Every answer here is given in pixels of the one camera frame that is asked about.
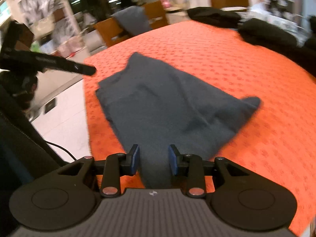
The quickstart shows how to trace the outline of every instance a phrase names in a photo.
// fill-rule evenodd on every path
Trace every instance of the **patterned tablecloth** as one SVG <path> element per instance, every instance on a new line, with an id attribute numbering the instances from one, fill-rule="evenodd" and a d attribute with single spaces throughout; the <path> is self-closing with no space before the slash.
<path id="1" fill-rule="evenodd" d="M 194 21 L 128 39 L 85 60 L 98 70 L 84 77 L 96 160 L 123 151 L 95 95 L 98 82 L 122 70 L 136 51 L 237 98 L 261 98 L 255 116 L 218 155 L 291 190 L 298 209 L 290 229 L 301 234 L 316 213 L 316 84 L 308 73 L 280 54 L 244 42 L 236 31 Z M 121 182 L 122 189 L 142 186 L 139 177 L 122 177 Z M 210 177 L 207 188 L 214 189 Z"/>

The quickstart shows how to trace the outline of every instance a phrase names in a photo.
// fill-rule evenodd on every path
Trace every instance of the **gray garment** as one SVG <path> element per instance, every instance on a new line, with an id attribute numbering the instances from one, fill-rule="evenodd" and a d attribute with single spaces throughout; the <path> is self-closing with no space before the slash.
<path id="1" fill-rule="evenodd" d="M 260 105 L 257 97 L 239 100 L 139 53 L 99 86 L 96 95 L 124 149 L 140 146 L 140 174 L 147 188 L 170 188 L 170 144 L 180 153 L 210 159 Z"/>
<path id="2" fill-rule="evenodd" d="M 119 25 L 132 36 L 137 36 L 153 30 L 149 25 L 148 17 L 144 13 L 144 8 L 131 6 L 118 11 L 112 15 Z"/>

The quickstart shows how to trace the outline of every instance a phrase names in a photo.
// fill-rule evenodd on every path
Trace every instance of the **white tile floor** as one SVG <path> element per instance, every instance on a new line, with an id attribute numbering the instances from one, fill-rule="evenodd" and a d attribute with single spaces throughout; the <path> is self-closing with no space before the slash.
<path id="1" fill-rule="evenodd" d="M 56 97 L 56 107 L 32 122 L 33 126 L 49 142 L 64 147 L 75 158 L 91 154 L 87 129 L 83 80 L 72 85 Z M 72 158 L 63 150 L 51 146 L 65 161 Z"/>

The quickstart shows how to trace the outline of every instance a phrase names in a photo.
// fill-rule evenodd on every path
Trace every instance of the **wooden chair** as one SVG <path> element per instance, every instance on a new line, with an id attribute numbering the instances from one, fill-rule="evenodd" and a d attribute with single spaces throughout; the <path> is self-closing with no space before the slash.
<path id="1" fill-rule="evenodd" d="M 118 25 L 114 18 L 98 22 L 94 25 L 94 28 L 100 33 L 107 47 L 130 38 L 128 33 Z"/>
<path id="2" fill-rule="evenodd" d="M 145 14 L 149 19 L 152 29 L 169 25 L 165 9 L 163 8 L 160 0 L 152 3 L 146 3 L 143 5 L 143 8 L 145 9 Z"/>
<path id="3" fill-rule="evenodd" d="M 249 0 L 211 0 L 212 7 L 217 9 L 229 8 L 229 7 L 249 7 Z"/>
<path id="4" fill-rule="evenodd" d="M 145 4 L 143 8 L 153 29 L 169 25 L 160 0 Z M 131 38 L 131 36 L 118 25 L 114 18 L 98 22 L 94 25 L 94 28 L 100 33 L 107 47 L 111 47 Z"/>

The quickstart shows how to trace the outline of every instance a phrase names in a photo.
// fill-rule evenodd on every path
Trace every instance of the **folded gray cloth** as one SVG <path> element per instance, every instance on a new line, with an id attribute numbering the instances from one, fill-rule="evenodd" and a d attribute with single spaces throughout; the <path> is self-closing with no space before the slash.
<path id="1" fill-rule="evenodd" d="M 118 11 L 112 15 L 119 25 L 132 36 L 137 36 L 153 30 L 149 25 L 148 17 L 144 13 L 144 8 L 131 6 Z"/>
<path id="2" fill-rule="evenodd" d="M 260 104 L 257 97 L 239 100 L 139 53 L 99 86 L 96 95 L 124 149 L 140 146 L 140 174 L 147 188 L 170 188 L 170 144 L 181 153 L 210 159 Z"/>

